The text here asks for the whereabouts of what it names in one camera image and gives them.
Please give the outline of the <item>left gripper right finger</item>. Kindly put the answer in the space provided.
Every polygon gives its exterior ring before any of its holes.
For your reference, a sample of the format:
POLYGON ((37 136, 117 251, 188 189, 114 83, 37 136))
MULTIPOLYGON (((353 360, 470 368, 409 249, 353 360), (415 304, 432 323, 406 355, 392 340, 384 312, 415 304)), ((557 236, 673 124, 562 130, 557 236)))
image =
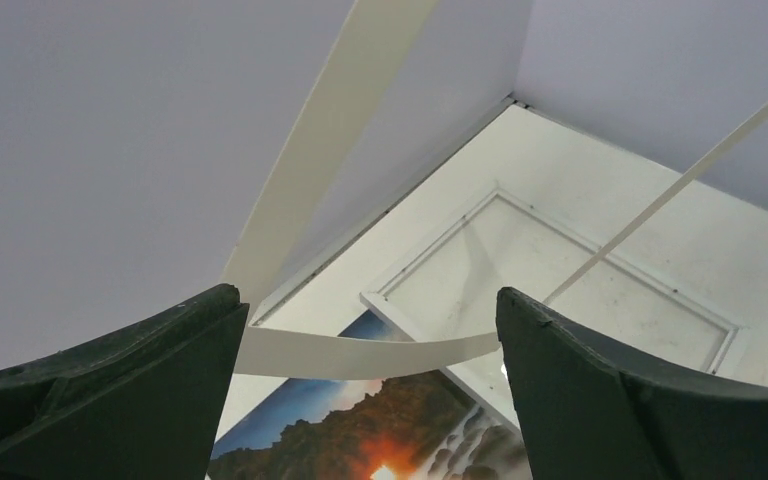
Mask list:
POLYGON ((686 368, 512 287, 496 327, 536 479, 768 479, 768 387, 686 368))

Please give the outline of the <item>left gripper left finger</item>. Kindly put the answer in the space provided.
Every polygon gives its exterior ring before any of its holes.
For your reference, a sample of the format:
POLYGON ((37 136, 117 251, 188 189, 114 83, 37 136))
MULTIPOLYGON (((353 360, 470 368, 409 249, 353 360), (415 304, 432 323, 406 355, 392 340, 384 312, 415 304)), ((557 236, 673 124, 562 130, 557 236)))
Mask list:
POLYGON ((249 307, 216 285, 0 370, 0 479, 202 479, 249 307))

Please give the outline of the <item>landscape sunset photo print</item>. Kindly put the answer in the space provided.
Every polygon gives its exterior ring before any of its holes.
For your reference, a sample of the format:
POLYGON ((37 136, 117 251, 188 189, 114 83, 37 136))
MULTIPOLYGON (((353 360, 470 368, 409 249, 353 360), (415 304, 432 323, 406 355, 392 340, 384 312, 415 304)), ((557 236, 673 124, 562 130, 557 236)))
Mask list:
POLYGON ((519 434, 440 371, 288 379, 215 443, 211 479, 529 479, 519 434))

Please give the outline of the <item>white picture frame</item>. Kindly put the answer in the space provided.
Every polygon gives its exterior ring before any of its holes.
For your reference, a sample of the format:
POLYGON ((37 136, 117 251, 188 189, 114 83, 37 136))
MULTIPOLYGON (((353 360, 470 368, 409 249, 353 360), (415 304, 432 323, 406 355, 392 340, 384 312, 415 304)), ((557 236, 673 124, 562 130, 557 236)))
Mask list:
POLYGON ((450 211, 360 297, 393 329, 432 341, 492 331, 497 292, 511 286, 672 363, 722 377, 735 373, 748 329, 688 288, 618 254, 556 295, 595 249, 593 241, 494 182, 450 211))

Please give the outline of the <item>white paper mat border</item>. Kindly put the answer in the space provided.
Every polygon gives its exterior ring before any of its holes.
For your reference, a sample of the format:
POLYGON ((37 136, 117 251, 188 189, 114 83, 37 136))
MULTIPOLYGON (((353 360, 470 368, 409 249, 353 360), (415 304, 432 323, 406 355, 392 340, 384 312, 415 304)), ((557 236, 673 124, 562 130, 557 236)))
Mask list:
POLYGON ((667 188, 680 167, 639 142, 622 145, 539 108, 507 110, 474 142, 484 116, 518 89, 529 1, 247 1, 244 50, 275 41, 312 81, 221 281, 256 312, 319 266, 328 243, 354 244, 277 313, 235 344, 239 374, 316 379, 357 370, 387 378, 426 354, 348 347, 335 334, 357 309, 355 290, 424 236, 460 195, 507 175, 545 208, 612 236, 667 188))

